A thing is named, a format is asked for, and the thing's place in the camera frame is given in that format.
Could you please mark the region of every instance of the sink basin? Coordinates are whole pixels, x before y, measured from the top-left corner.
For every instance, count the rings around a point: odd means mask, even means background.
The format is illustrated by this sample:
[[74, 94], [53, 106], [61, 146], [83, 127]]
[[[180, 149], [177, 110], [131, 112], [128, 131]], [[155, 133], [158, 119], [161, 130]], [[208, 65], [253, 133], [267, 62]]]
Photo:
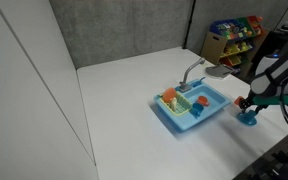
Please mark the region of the sink basin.
[[222, 95], [220, 92], [213, 89], [211, 86], [207, 85], [204, 82], [200, 82], [199, 80], [194, 80], [188, 82], [187, 84], [192, 86], [192, 89], [181, 93], [179, 91], [179, 87], [176, 87], [178, 93], [184, 96], [191, 104], [195, 103], [199, 96], [205, 96], [208, 99], [209, 106], [204, 107], [204, 110], [200, 114], [199, 117], [196, 118], [195, 115], [191, 114], [190, 111], [182, 114], [181, 116], [175, 116], [170, 109], [163, 103], [161, 100], [161, 96], [157, 95], [154, 97], [155, 102], [159, 106], [160, 110], [164, 113], [164, 115], [169, 119], [169, 121], [175, 125], [176, 129], [179, 132], [183, 132], [196, 124], [206, 120], [211, 115], [215, 114], [226, 105], [230, 103], [230, 100]]

